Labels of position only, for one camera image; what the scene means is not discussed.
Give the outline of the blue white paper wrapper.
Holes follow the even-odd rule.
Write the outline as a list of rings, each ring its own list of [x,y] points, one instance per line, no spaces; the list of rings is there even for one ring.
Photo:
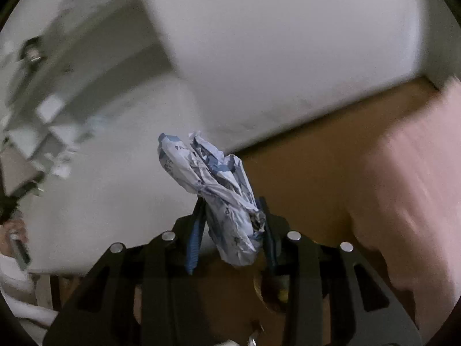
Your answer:
[[[262,247],[266,215],[259,208],[243,162],[225,154],[199,133],[186,145],[177,136],[159,136],[159,162],[187,192],[205,201],[209,235],[221,259],[250,266]]]

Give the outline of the pink bed sheet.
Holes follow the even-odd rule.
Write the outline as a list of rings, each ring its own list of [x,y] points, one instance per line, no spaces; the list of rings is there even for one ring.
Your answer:
[[[412,293],[424,342],[460,300],[460,81],[384,132],[359,161],[349,212],[392,286]]]

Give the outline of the white desk shelf unit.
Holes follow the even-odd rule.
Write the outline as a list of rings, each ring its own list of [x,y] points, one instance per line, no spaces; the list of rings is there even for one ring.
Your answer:
[[[62,0],[23,41],[7,81],[1,171],[7,192],[82,167],[109,139],[134,140],[126,119],[148,106],[172,67],[144,0]]]

